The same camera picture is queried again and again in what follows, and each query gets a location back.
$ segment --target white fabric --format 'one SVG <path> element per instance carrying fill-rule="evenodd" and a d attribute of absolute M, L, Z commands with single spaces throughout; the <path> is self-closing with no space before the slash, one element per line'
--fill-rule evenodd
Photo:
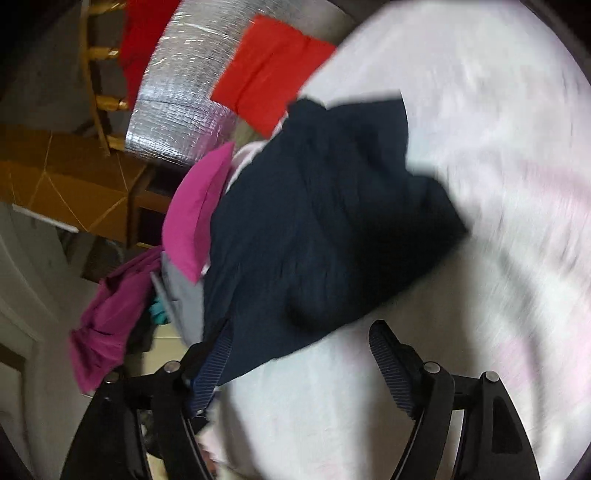
<path fill-rule="evenodd" d="M 398 92 L 408 168 L 443 182 L 472 237 L 367 319 L 222 389 L 213 450 L 263 478 L 389 479 L 411 422 L 369 350 L 382 317 L 450 372 L 499 372 L 541 479 L 564 479 L 591 442 L 591 86 L 517 2 L 417 1 L 378 12 L 302 95 Z"/>

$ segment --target pink cloth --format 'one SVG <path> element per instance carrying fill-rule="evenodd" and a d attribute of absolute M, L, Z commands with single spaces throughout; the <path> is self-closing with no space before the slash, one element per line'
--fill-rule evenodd
<path fill-rule="evenodd" d="M 150 300 L 150 272 L 160 269 L 161 253 L 162 247 L 152 248 L 101 280 L 81 327 L 70 332 L 70 360 L 82 392 L 95 390 L 123 364 L 129 334 Z"/>
<path fill-rule="evenodd" d="M 162 227 L 162 245 L 170 261 L 197 283 L 209 259 L 209 222 L 230 172 L 234 142 L 199 160 L 178 186 Z"/>

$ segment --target white wall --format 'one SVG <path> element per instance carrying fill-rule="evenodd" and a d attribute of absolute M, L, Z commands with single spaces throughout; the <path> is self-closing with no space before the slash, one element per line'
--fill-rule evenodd
<path fill-rule="evenodd" d="M 73 378 L 67 337 L 97 285 L 70 271 L 52 226 L 5 204 L 0 271 L 0 313 L 10 321 L 0 323 L 0 342 L 27 358 L 25 417 L 35 475 L 57 480 L 89 402 Z"/>

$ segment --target clothing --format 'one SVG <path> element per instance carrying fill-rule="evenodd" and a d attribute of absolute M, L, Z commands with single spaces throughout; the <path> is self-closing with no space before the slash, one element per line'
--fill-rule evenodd
<path fill-rule="evenodd" d="M 269 138 L 298 90 L 335 51 L 275 18 L 256 15 L 211 99 Z"/>
<path fill-rule="evenodd" d="M 127 101 L 133 109 L 144 72 L 158 41 L 180 0 L 129 0 L 121 39 L 119 64 L 127 83 Z"/>
<path fill-rule="evenodd" d="M 230 172 L 228 174 L 228 179 L 226 181 L 226 187 L 224 188 L 224 193 L 226 193 L 232 184 L 236 181 L 238 176 L 241 174 L 242 170 L 247 165 L 250 165 L 252 159 L 263 149 L 267 144 L 266 140 L 257 140 L 254 142 L 247 143 L 244 145 L 240 150 L 236 152 L 236 154 L 232 157 L 232 166 L 230 168 Z"/>
<path fill-rule="evenodd" d="M 174 192 L 162 226 L 162 245 L 172 263 L 193 283 L 209 254 L 209 222 L 232 166 L 234 142 L 224 143 L 191 167 Z"/>
<path fill-rule="evenodd" d="M 362 317 L 466 233 L 443 187 L 406 171 L 407 135 L 401 99 L 301 100 L 221 198 L 204 331 L 234 322 L 222 382 Z"/>
<path fill-rule="evenodd" d="M 193 284 L 162 252 L 161 278 L 152 275 L 154 287 L 163 301 L 164 308 L 189 346 L 203 340 L 203 282 Z"/>
<path fill-rule="evenodd" d="M 80 328 L 70 332 L 70 360 L 82 392 L 95 390 L 123 364 L 129 334 L 152 300 L 150 272 L 160 269 L 161 252 L 151 248 L 101 280 Z"/>
<path fill-rule="evenodd" d="M 470 239 L 367 319 L 224 387 L 219 445 L 239 471 L 391 477 L 412 423 L 369 350 L 385 319 L 425 360 L 501 376 L 542 480 L 591 478 L 569 476 L 591 442 L 591 86 L 540 18 L 504 0 L 390 2 L 304 87 L 326 106 L 402 95 L 407 168 L 443 183 Z M 457 442 L 461 415 L 451 427 Z"/>

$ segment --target screw head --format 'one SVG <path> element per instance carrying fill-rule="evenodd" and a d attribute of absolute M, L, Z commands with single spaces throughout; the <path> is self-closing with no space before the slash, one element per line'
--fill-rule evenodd
<path fill-rule="evenodd" d="M 181 364 L 176 360 L 171 360 L 170 362 L 166 362 L 164 364 L 164 371 L 168 374 L 176 372 L 179 368 L 181 368 Z"/>
<path fill-rule="evenodd" d="M 498 382 L 501 378 L 499 377 L 499 374 L 497 372 L 493 372 L 493 370 L 489 370 L 488 372 L 486 372 L 484 374 L 484 376 L 486 377 L 486 379 L 491 382 L 491 383 L 495 383 Z"/>
<path fill-rule="evenodd" d="M 119 374 L 117 372 L 111 372 L 106 374 L 105 382 L 108 384 L 116 383 L 119 380 Z"/>
<path fill-rule="evenodd" d="M 438 374 L 441 371 L 441 367 L 435 362 L 427 362 L 423 368 L 425 372 L 429 372 L 430 374 Z"/>

